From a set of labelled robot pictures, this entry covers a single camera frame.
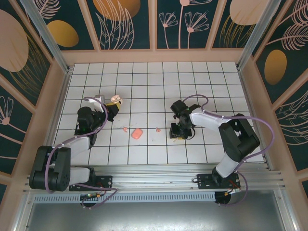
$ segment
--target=cable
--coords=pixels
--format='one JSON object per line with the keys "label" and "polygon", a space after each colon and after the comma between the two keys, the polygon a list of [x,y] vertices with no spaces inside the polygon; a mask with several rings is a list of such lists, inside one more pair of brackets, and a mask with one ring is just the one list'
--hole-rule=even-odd
{"label": "cable", "polygon": [[46,163],[46,169],[45,169],[45,188],[46,188],[46,191],[47,191],[48,193],[54,193],[54,191],[52,192],[52,191],[49,189],[49,186],[48,186],[48,171],[49,171],[49,167],[50,167],[51,158],[52,158],[54,152],[55,152],[58,148],[63,147],[65,144],[67,144],[67,143],[69,143],[69,142],[71,142],[71,141],[73,141],[73,140],[75,140],[75,139],[82,138],[82,137],[86,137],[86,136],[89,136],[89,135],[98,133],[100,130],[103,129],[103,127],[104,127],[105,124],[107,123],[108,112],[107,112],[107,108],[105,107],[105,105],[104,105],[101,101],[99,101],[99,100],[97,100],[97,99],[95,99],[95,98],[93,98],[93,97],[85,97],[85,98],[83,98],[83,100],[85,100],[85,101],[89,101],[89,99],[97,101],[97,102],[103,107],[103,110],[104,110],[104,112],[105,112],[105,114],[106,114],[105,120],[104,120],[102,126],[100,126],[99,128],[97,128],[95,131],[92,131],[92,132],[89,132],[89,133],[86,133],[86,134],[83,134],[83,135],[79,135],[79,136],[74,136],[74,137],[72,137],[72,138],[70,138],[70,139],[68,139],[68,140],[65,140],[64,142],[58,144],[57,146],[55,146],[55,147],[53,148],[53,150],[50,152],[50,154],[49,154],[49,156],[48,156],[48,160],[47,160],[47,163]]}

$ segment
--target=white grid floor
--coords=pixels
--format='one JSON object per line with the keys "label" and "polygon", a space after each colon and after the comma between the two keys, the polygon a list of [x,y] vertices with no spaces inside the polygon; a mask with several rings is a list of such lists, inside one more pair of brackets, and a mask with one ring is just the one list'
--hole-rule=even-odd
{"label": "white grid floor", "polygon": [[[172,103],[196,93],[209,97],[207,110],[250,115],[234,62],[75,64],[55,144],[74,135],[80,107],[93,109],[83,97],[103,94],[110,99],[118,94],[123,104],[114,122],[107,122],[95,146],[73,158],[72,165],[217,163],[224,156],[218,130],[196,127],[192,140],[169,139],[170,124],[176,122]],[[204,102],[194,98],[185,103]],[[135,128],[143,131],[138,140],[130,136]],[[264,160],[257,156],[249,161]]]}

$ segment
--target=pink toy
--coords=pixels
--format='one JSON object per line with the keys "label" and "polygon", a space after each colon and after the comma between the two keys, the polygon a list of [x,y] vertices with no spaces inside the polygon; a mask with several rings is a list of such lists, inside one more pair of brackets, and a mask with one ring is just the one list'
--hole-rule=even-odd
{"label": "pink toy", "polygon": [[140,128],[136,128],[133,133],[131,134],[132,138],[135,140],[139,139],[140,136],[143,134],[143,131]]}

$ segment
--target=mounting plate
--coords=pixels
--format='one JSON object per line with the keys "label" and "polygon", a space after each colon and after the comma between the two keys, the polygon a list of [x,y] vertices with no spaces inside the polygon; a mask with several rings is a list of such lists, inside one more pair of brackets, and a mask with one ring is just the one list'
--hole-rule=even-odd
{"label": "mounting plate", "polygon": [[[96,176],[95,177],[95,185],[90,184],[89,182],[83,183],[85,185],[101,187],[104,188],[112,188],[112,176]],[[96,189],[89,189],[82,186],[71,185],[69,186],[69,191],[71,192],[85,192],[85,191],[100,191]]]}
{"label": "mounting plate", "polygon": [[199,189],[230,189],[234,188],[231,181],[238,187],[241,187],[239,176],[236,173],[232,173],[222,183],[221,186],[217,186],[212,180],[212,174],[198,174],[195,183],[198,183]]}

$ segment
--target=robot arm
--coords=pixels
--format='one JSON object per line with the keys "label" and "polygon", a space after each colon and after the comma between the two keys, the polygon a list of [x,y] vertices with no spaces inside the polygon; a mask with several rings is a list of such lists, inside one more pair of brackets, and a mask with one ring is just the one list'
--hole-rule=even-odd
{"label": "robot arm", "polygon": [[181,100],[176,101],[171,110],[175,114],[174,117],[180,121],[178,124],[171,124],[170,138],[187,139],[192,135],[191,129],[195,126],[212,131],[219,130],[225,156],[212,171],[212,178],[217,185],[231,175],[243,158],[260,145],[257,135],[246,119],[218,118],[214,116],[215,113],[203,112],[199,105],[188,107]]}

